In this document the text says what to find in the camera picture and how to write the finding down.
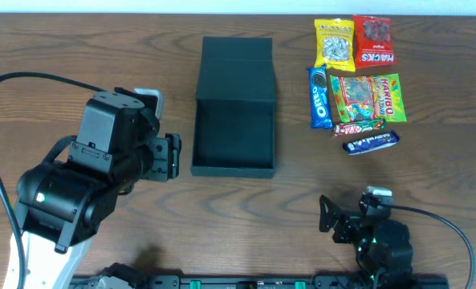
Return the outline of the black gift box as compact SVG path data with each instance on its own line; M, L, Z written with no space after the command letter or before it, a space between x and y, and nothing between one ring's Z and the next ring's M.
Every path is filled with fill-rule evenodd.
M191 173L272 178L276 113L272 40L204 37L195 97Z

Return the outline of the red KitKat chocolate bar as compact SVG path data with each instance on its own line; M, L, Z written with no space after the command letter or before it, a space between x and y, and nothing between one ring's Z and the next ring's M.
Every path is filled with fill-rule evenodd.
M385 127L384 119L375 120L360 120L349 123L337 124L334 127L333 136L347 136L362 132L369 132L374 130L383 130Z

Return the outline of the blue Oreo cookie pack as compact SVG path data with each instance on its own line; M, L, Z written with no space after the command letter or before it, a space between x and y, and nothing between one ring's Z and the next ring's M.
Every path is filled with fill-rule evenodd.
M327 66L308 68L311 127L333 129L331 108L328 102Z

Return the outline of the green Haribo gummy bag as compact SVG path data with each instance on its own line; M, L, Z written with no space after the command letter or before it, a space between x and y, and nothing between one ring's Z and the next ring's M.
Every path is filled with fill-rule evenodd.
M407 121L398 74L330 75L330 80L342 122L375 119L387 122Z

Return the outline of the yellow seeds snack bag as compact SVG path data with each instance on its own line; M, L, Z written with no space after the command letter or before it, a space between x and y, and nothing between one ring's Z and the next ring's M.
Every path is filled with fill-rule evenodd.
M333 18L314 21L317 56L314 67L333 68L355 72L353 59L353 36L355 25L352 20Z

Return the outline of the red Hacks candy bag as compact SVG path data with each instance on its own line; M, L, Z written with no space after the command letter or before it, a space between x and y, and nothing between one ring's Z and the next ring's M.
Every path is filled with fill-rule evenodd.
M356 68L391 65L397 62L393 50L392 21L389 18L354 15Z

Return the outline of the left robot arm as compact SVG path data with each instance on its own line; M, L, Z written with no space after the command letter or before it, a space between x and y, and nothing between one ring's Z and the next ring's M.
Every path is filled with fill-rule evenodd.
M181 139L160 138L165 98L154 89L97 92L76 136L58 140L18 181L14 208L21 236L10 240L3 286L67 288L100 223L139 180L178 175Z

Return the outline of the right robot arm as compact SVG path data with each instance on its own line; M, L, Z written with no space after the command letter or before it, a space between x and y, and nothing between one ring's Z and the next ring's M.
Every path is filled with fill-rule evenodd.
M409 228L390 218L392 204L391 193L374 189L361 195L358 212L319 198L319 230L333 230L333 242L353 245L365 288L394 288L412 278Z

